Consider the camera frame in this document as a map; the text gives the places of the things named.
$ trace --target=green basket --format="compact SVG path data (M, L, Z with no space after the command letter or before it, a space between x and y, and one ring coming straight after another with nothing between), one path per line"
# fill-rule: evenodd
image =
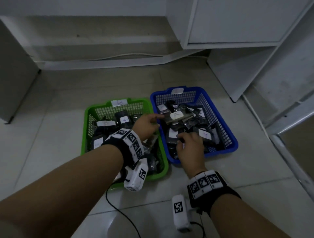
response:
M93 121L101 120L104 116L107 117L108 120L113 119L116 112L127 110L130 115L132 114L143 114L143 113L154 113L153 107L151 102L146 98L139 98L139 99L130 99L127 98L127 104L113 107L111 101L108 101L105 104L95 104L88 107L85 110L84 116L84 127L83 127L83 139L82 139L82 148L81 148L81 155L85 154L88 149L90 149L90 142L93 136ZM167 156L164 150L164 146L161 141L161 137L158 133L158 150L157 156L159 159L159 171L158 174L148 175L146 177L147 181L160 179L166 175L169 165ZM122 187L123 183L116 183L111 186L111 189Z

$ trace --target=tile floor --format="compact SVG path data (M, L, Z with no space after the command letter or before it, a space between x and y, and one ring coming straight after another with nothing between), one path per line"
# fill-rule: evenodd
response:
M43 71L11 125L0 125L0 199L30 184L80 154L84 110L114 98L149 97L154 91L186 85L203 87L239 142L232 154L206 159L253 208L292 237L314 233L314 203L265 137L240 99L232 103L202 58L184 58L162 66ZM109 200L123 209L142 237L201 237L175 230L171 198L187 195L187 176L170 166L159 181L131 193L116 189ZM207 237L219 237L209 217ZM101 198L74 237L137 237L129 222Z

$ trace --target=plastic basket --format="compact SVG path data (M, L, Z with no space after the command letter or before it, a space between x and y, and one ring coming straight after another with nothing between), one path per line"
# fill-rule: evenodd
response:
M116 112L123 110L127 110L130 115L154 112L151 102L146 98L127 98L127 104L121 106L112 106L111 101L108 101L105 104L96 104L88 107L85 110L81 155L85 154L90 149L90 142L94 133L92 122L95 120L101 120L104 116L106 116L108 120L113 119ZM145 179L146 181L160 179L165 176L168 171L169 164L160 135L158 137L157 156L160 161L158 166L159 171L161 172L158 174L148 175ZM111 189L122 186L123 183L117 183L112 185Z
M173 89L183 89L183 93L180 94L172 94ZM200 87L191 87L187 88L186 86L181 87L173 87L168 88L165 91L158 91L154 92L150 96L150 100L153 104L153 109L155 113L158 113L157 106L160 104L165 104L167 100L174 100L177 103L196 103L197 105L202 105L206 117L208 119L208 122L210 125L214 124L215 122L218 122L221 132L223 135L224 143L225 143L225 150L219 150L217 151L214 147L208 147L209 153L206 153L205 156L213 156L217 154L225 154L230 153L238 148L238 141L236 140L235 136L223 120L222 116L219 114L217 108L213 104L213 102L210 100L210 97L206 93L206 91ZM165 153L167 155L168 160L173 164L180 164L179 160L176 160L171 157L168 151L168 146L166 143L165 134L162 128L159 129L161 134L161 140L165 148Z

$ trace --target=white cabinet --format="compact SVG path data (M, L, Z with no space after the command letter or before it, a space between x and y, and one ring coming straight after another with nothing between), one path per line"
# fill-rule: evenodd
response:
M310 2L168 0L166 15L184 49L276 46Z

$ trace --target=person's left hand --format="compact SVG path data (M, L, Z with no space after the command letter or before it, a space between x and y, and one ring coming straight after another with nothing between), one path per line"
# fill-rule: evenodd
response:
M134 124L132 130L139 136L141 141L150 138L158 130L157 119L164 118L161 114L144 114Z

